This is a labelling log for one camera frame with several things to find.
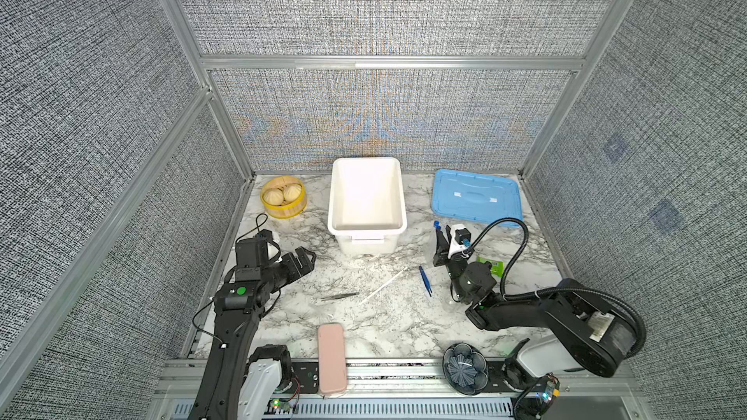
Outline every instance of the blue square mark on wall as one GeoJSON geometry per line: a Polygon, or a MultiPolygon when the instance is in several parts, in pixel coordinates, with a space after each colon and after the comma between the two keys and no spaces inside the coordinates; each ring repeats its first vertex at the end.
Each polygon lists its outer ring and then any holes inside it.
{"type": "Polygon", "coordinates": [[[664,199],[651,208],[649,219],[654,223],[662,235],[667,235],[677,229],[682,228],[684,219],[680,212],[675,208],[671,201],[664,199]]]}
{"type": "Polygon", "coordinates": [[[612,164],[620,161],[620,158],[627,150],[628,144],[619,133],[613,133],[612,136],[610,136],[610,139],[607,140],[607,143],[602,147],[602,151],[607,154],[607,157],[610,158],[612,164]]]}

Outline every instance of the marble surface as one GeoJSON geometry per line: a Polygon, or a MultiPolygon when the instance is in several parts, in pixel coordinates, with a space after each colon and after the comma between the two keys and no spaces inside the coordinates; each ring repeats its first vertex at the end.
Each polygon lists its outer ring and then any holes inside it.
{"type": "MultiPolygon", "coordinates": [[[[254,228],[255,217],[264,211],[259,191],[272,177],[257,177],[239,235],[254,228]]],[[[465,305],[451,300],[446,268],[434,268],[430,264],[433,251],[430,251],[427,261],[424,255],[424,247],[433,235],[433,221],[439,220],[442,225],[464,222],[473,236],[485,224],[436,215],[430,209],[432,174],[403,175],[408,226],[400,237],[397,250],[390,255],[358,257],[342,254],[327,229],[331,176],[298,177],[309,195],[304,212],[291,219],[270,218],[263,228],[278,234],[283,250],[304,246],[316,252],[316,268],[310,275],[282,290],[275,309],[261,321],[251,351],[265,344],[286,344],[294,358],[315,358],[317,328],[332,322],[342,324],[345,329],[347,357],[441,357],[444,350],[456,341],[472,344],[486,357],[501,357],[507,355],[518,341],[548,333],[531,327],[513,327],[497,332],[478,330],[465,316],[465,305]],[[417,266],[424,267],[433,297],[426,294],[417,266]],[[360,304],[403,269],[405,272],[397,280],[360,304]],[[360,295],[320,301],[323,296],[343,292],[359,292],[360,295]]],[[[561,278],[523,191],[521,208],[530,237],[526,250],[509,274],[509,293],[555,285],[561,278]]],[[[480,242],[477,254],[506,263],[520,242],[520,229],[494,227],[480,242]]],[[[231,252],[226,270],[234,265],[235,256],[231,252]]],[[[205,323],[208,331],[212,331],[214,316],[211,310],[205,323]]],[[[194,357],[207,358],[210,343],[210,336],[201,334],[194,357]]]]}

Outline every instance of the green packet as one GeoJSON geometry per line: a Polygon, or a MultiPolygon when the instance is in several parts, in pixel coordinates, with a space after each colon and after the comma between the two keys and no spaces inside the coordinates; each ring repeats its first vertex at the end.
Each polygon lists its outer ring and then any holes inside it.
{"type": "Polygon", "coordinates": [[[503,276],[503,262],[498,261],[492,258],[484,258],[480,255],[477,255],[477,261],[482,263],[490,263],[492,266],[490,267],[490,274],[496,275],[496,276],[503,276]]]}

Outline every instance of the white container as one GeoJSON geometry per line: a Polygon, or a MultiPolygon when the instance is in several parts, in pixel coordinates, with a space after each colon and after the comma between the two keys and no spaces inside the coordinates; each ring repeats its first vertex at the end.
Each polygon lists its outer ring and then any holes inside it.
{"type": "Polygon", "coordinates": [[[331,168],[327,228],[349,255],[389,254],[407,228],[400,162],[347,157],[331,168]]]}

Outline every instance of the pink case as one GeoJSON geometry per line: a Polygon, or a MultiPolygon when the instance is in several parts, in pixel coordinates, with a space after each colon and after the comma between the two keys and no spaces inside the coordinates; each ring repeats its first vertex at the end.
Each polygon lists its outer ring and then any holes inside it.
{"type": "Polygon", "coordinates": [[[323,396],[347,389],[345,334],[340,323],[322,324],[319,339],[319,392],[323,396]]]}

